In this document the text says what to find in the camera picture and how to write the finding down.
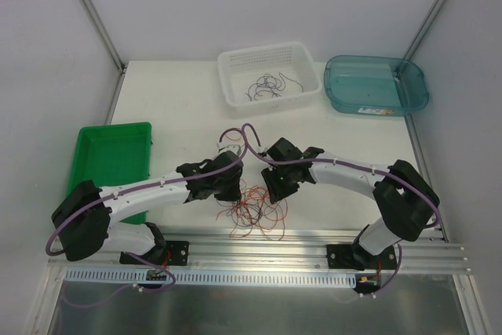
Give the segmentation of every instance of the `white table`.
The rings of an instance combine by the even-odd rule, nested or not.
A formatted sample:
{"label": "white table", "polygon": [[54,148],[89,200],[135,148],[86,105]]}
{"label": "white table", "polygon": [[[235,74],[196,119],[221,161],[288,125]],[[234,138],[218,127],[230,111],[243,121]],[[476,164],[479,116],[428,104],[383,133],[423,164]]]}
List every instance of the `white table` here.
{"label": "white table", "polygon": [[[324,66],[317,64],[320,75]],[[324,93],[308,107],[236,118],[224,102],[216,62],[130,62],[112,123],[142,121],[153,126],[152,177],[212,158],[221,132],[243,122],[255,125],[264,145],[285,137],[301,150],[314,146],[361,162],[392,164],[400,158],[416,165],[404,118],[341,114]],[[265,164],[251,154],[244,164],[247,184],[264,186]],[[290,230],[359,230],[380,216],[371,199],[334,186],[303,184],[287,200]],[[147,220],[170,228],[232,228],[229,218],[215,221],[220,210],[210,198],[151,210]]]}

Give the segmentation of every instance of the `gray wall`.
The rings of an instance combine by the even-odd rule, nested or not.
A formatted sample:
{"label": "gray wall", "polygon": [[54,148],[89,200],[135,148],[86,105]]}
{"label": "gray wall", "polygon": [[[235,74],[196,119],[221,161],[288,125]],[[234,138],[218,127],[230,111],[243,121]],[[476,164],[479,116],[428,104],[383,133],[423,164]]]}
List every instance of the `gray wall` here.
{"label": "gray wall", "polygon": [[502,329],[502,0],[450,0],[415,61],[429,106],[415,117],[453,241],[468,246],[492,327]]}
{"label": "gray wall", "polygon": [[1,333],[23,332],[78,130],[103,123],[117,71],[78,0],[0,0]]}
{"label": "gray wall", "polygon": [[125,60],[215,60],[300,40],[315,60],[401,56],[434,0],[93,0]]}

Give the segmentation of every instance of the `green plastic tray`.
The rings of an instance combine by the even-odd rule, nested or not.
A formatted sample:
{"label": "green plastic tray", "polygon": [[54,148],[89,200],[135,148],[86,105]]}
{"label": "green plastic tray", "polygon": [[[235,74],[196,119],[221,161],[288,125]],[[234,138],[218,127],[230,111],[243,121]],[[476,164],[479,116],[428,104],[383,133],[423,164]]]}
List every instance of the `green plastic tray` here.
{"label": "green plastic tray", "polygon": [[[150,146],[148,122],[84,127],[78,134],[67,193],[83,180],[93,180],[97,187],[146,180]],[[143,212],[123,222],[142,224],[146,218],[147,213]]]}

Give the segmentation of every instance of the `white plastic bin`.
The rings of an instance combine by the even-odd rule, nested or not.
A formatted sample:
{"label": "white plastic bin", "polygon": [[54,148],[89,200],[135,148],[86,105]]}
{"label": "white plastic bin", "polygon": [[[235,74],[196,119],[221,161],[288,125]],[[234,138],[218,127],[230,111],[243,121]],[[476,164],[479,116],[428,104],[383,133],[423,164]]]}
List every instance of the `white plastic bin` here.
{"label": "white plastic bin", "polygon": [[245,114],[305,104],[322,88],[311,54],[299,42],[222,53],[218,71],[228,105]]}

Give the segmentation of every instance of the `label on bin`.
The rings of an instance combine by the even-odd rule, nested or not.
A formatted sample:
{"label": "label on bin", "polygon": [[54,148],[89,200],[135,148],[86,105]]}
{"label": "label on bin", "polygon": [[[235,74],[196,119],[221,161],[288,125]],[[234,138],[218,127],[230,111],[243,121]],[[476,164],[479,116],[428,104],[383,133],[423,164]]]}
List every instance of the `label on bin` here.
{"label": "label on bin", "polygon": [[373,115],[393,115],[394,110],[392,110],[392,109],[372,109],[370,107],[361,107],[361,108],[359,108],[358,113],[373,114]]}

